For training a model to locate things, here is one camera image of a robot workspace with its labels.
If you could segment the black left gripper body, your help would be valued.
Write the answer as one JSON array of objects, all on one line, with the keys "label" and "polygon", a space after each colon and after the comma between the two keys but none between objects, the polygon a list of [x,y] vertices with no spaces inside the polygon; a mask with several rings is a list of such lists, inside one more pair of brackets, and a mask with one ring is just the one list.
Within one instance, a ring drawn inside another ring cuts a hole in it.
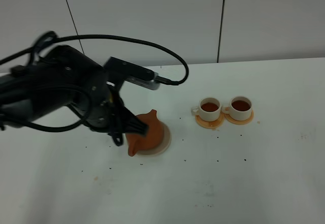
[{"label": "black left gripper body", "polygon": [[121,134],[121,120],[118,106],[123,105],[119,96],[122,82],[98,82],[87,89],[93,101],[91,114],[84,125],[94,132]]}]

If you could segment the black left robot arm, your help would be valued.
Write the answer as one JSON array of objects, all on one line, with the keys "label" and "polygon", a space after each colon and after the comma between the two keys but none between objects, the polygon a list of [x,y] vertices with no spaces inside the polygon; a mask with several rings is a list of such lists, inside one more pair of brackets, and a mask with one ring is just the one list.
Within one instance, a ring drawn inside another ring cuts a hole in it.
[{"label": "black left robot arm", "polygon": [[[120,146],[123,134],[144,136],[149,129],[125,107],[120,89],[125,81],[152,76],[121,59],[111,57],[100,65],[70,46],[57,46],[35,65],[15,66],[1,77],[1,130],[10,126],[61,133],[84,125]],[[78,121],[61,127],[36,124],[61,107],[68,107]]]}]

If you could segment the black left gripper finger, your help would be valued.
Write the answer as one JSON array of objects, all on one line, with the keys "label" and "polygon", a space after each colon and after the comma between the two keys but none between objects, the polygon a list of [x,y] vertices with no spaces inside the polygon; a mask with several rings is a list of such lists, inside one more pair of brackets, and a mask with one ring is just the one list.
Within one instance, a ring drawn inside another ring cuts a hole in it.
[{"label": "black left gripper finger", "polygon": [[109,132],[109,136],[112,138],[116,146],[122,146],[124,143],[123,133],[121,132]]},{"label": "black left gripper finger", "polygon": [[126,107],[121,109],[121,127],[123,133],[141,136],[145,136],[149,129],[146,123],[142,122]]}]

